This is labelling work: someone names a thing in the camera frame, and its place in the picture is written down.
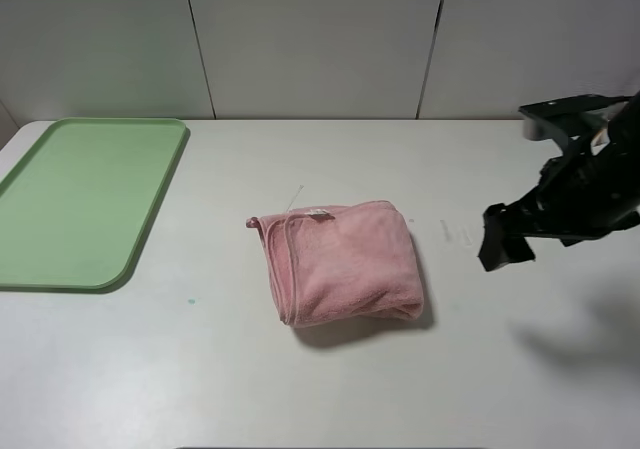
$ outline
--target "folded towel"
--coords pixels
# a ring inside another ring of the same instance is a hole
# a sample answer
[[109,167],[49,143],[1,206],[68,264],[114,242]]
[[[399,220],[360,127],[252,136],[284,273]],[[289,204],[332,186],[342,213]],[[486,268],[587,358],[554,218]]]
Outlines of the folded towel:
[[416,319],[424,293],[409,230],[389,202],[253,217],[285,324],[350,316]]

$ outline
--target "white table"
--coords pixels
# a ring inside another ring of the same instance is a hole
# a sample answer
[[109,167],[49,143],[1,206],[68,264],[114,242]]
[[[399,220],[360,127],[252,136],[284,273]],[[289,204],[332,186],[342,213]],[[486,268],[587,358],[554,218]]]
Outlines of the white table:
[[[48,126],[23,127],[0,175]],[[0,293],[0,446],[640,446],[640,229],[485,273],[482,212],[558,153],[509,121],[189,121],[133,278]],[[245,219],[392,201],[435,324],[295,333]]]

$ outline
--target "green tray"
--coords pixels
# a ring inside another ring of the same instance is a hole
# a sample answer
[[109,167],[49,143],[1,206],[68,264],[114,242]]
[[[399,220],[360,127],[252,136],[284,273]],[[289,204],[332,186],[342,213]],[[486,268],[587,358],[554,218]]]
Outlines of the green tray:
[[53,123],[0,182],[0,291],[121,287],[188,135],[175,119]]

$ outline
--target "wall seam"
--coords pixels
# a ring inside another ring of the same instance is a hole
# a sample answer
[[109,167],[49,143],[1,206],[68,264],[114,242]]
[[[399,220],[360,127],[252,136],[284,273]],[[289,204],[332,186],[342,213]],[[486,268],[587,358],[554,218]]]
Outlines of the wall seam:
[[200,46],[200,37],[198,36],[198,28],[196,27],[196,18],[193,15],[193,6],[191,5],[191,0],[187,0],[189,4],[189,13],[191,14],[191,23],[193,25],[193,33],[196,37],[196,45],[198,46],[198,54],[200,55],[200,65],[202,66],[202,72],[204,74],[204,82],[207,85],[207,93],[209,94],[209,103],[211,104],[211,112],[213,113],[213,118],[217,119],[216,109],[213,107],[213,96],[211,95],[211,85],[209,84],[209,76],[207,76],[207,68],[204,65],[204,57],[202,56],[202,47]]
[[442,17],[443,10],[444,10],[444,0],[440,0],[440,3],[438,4],[438,12],[436,13],[436,20],[433,25],[433,36],[431,37],[431,46],[429,47],[429,56],[427,57],[427,67],[425,67],[424,78],[422,79],[422,88],[420,90],[420,98],[418,99],[418,107],[416,109],[416,119],[420,119],[420,112],[422,111],[422,101],[424,100],[424,93],[427,89],[427,79],[429,77],[429,70],[431,69],[433,52],[436,48],[436,39],[438,38],[438,28],[440,27],[440,19]]
[[4,112],[7,114],[7,116],[9,116],[9,119],[11,119],[11,122],[13,122],[13,125],[16,126],[16,129],[20,129],[20,126],[18,125],[16,118],[13,117],[13,114],[9,112],[9,109],[7,109],[7,106],[5,106],[4,102],[0,101],[0,107],[4,109]]

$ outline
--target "mark on table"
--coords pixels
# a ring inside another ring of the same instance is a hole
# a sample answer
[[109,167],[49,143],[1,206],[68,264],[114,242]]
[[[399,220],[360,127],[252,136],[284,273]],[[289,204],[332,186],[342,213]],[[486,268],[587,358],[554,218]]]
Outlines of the mark on table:
[[451,237],[451,231],[449,231],[449,226],[444,219],[440,219],[440,225],[442,226],[442,232],[444,232],[444,240],[447,242],[451,242],[453,237]]
[[460,229],[460,236],[462,239],[462,245],[464,247],[471,247],[473,246],[473,240],[471,239],[471,236],[469,235],[469,231],[467,230],[466,227],[462,227]]

